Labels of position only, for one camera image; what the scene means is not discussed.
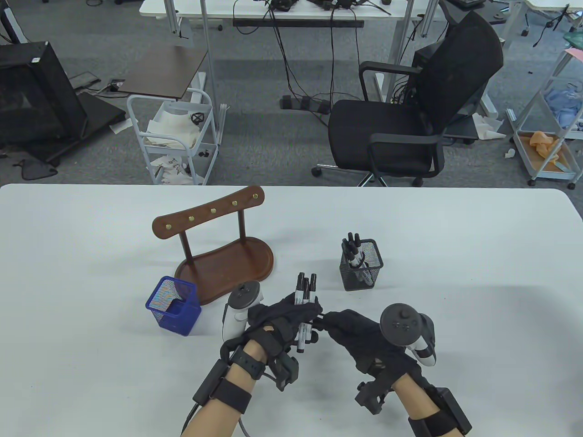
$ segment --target wooden base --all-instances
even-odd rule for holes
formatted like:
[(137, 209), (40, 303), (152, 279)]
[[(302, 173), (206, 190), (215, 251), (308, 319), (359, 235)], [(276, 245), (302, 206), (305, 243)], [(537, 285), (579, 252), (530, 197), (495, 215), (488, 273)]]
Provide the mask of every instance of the wooden base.
[(182, 261), (174, 277), (196, 284), (201, 305), (227, 294), (246, 281), (262, 281), (273, 270), (273, 252), (258, 238), (237, 239), (214, 251)]

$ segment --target chair seat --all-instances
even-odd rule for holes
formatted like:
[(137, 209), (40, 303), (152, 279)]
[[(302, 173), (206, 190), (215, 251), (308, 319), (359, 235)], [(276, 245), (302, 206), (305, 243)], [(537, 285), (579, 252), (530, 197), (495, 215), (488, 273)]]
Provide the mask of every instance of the chair seat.
[[(336, 165), (371, 171), (367, 145), (373, 133), (428, 135), (419, 109), (376, 101), (340, 100), (328, 122), (328, 139)], [(423, 145), (391, 145), (375, 151), (379, 172), (394, 176), (423, 176), (433, 163), (431, 148)]]

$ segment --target hand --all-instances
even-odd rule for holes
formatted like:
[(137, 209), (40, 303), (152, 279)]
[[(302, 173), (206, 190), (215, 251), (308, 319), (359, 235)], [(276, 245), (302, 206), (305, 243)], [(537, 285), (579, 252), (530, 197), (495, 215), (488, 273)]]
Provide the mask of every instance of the hand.
[(295, 305), (294, 294), (290, 294), (271, 306), (262, 304), (252, 306), (247, 314), (249, 328), (246, 332), (272, 326), (276, 338), (286, 349), (296, 338), (300, 324), (311, 322), (321, 312), (322, 307), (318, 303), (318, 298), (315, 303)]
[(329, 312), (315, 326), (325, 329), (335, 342), (344, 346), (362, 373), (376, 378), (387, 370), (395, 381), (406, 373), (415, 380), (421, 378), (421, 367), (405, 354), (405, 348), (389, 343), (377, 322), (356, 311)]

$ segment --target wooden stand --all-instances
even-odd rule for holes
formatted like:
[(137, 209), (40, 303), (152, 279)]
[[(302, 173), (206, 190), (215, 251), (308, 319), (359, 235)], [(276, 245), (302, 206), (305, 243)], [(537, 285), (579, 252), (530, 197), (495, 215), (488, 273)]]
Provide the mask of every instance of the wooden stand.
[[(244, 210), (259, 206), (264, 200), (261, 187), (248, 186), (213, 202), (154, 219), (152, 230), (158, 238), (180, 236), (185, 260), (174, 277), (196, 284), (201, 305), (227, 294), (243, 282), (262, 281), (271, 273), (273, 252), (270, 247), (245, 233)], [(233, 212), (237, 212), (239, 239), (214, 251), (192, 256), (186, 230)]]

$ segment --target vr controller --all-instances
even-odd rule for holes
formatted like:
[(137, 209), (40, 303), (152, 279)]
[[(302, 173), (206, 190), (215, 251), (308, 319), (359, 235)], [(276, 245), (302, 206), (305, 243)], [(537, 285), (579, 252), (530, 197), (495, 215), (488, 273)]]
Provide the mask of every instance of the vr controller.
[(259, 282), (245, 282), (235, 288), (224, 306), (223, 341), (240, 337), (247, 326), (247, 312), (263, 300)]
[(389, 343), (406, 347), (424, 366), (436, 364), (436, 334), (429, 316), (407, 304), (392, 304), (382, 312), (380, 326)]

